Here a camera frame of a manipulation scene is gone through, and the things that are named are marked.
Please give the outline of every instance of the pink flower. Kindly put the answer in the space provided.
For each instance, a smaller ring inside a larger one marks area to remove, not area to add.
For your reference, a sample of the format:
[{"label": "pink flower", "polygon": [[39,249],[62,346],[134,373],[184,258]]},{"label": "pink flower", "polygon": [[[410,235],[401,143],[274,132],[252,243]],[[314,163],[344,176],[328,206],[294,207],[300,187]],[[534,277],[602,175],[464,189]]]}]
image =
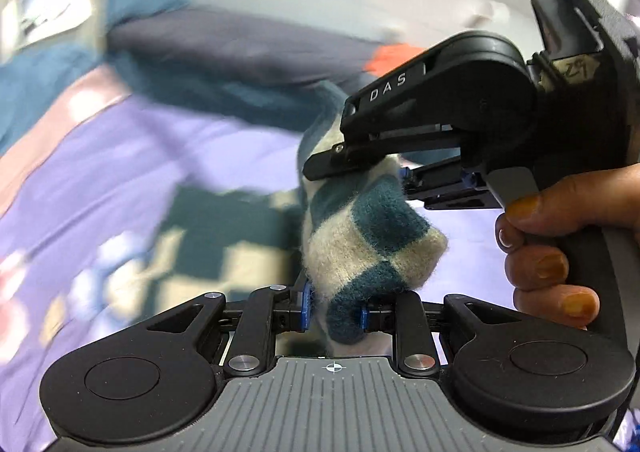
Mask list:
[{"label": "pink flower", "polygon": [[8,363],[29,333],[29,317],[14,299],[26,275],[24,254],[14,252],[0,261],[0,364]]}]

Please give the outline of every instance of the fuzzy checkered fabric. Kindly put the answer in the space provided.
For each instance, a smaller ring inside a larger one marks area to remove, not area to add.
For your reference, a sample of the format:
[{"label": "fuzzy checkered fabric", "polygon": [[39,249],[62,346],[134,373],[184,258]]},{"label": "fuzzy checkered fabric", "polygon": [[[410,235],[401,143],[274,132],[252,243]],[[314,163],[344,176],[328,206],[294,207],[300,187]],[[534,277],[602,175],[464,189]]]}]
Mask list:
[{"label": "fuzzy checkered fabric", "polygon": [[305,160],[342,142],[346,96],[322,83],[326,109],[305,133],[298,152],[304,208],[303,264],[314,287],[317,319],[334,356],[386,352],[386,334],[360,329],[360,308],[371,297],[416,289],[447,247],[445,236],[405,201],[396,156],[368,172],[320,181],[302,176]]}]

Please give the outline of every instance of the sock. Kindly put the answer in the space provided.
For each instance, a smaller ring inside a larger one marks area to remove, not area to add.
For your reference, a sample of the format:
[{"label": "sock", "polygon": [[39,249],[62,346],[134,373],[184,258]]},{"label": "sock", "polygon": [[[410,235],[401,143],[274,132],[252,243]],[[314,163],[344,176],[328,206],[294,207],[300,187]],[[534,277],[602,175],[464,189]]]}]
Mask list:
[{"label": "sock", "polygon": [[346,95],[328,82],[317,92],[326,108],[298,150],[303,266],[314,289],[316,317],[333,356],[385,354],[390,336],[360,328],[363,303],[422,286],[447,240],[406,202],[396,155],[366,172],[319,181],[302,176],[311,154],[344,141],[340,118]]}]

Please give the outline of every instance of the pink fabric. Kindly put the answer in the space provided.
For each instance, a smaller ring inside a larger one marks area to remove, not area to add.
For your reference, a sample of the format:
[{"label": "pink fabric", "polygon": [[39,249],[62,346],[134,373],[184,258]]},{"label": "pink fabric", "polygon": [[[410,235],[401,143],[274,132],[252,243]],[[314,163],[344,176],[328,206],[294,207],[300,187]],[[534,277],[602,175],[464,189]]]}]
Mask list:
[{"label": "pink fabric", "polygon": [[0,158],[0,217],[29,175],[77,125],[129,95],[130,90],[104,65],[66,88],[31,130]]}]

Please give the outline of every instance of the silver screw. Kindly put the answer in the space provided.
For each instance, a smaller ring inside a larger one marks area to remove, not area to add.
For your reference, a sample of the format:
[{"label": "silver screw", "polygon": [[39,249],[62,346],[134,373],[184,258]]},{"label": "silver screw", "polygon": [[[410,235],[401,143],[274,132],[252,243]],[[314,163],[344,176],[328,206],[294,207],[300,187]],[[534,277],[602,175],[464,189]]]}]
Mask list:
[{"label": "silver screw", "polygon": [[252,355],[238,355],[229,360],[229,367],[236,371],[251,371],[260,365],[260,360]]},{"label": "silver screw", "polygon": [[410,355],[404,359],[404,365],[414,371],[428,371],[436,365],[436,360],[429,355]]}]

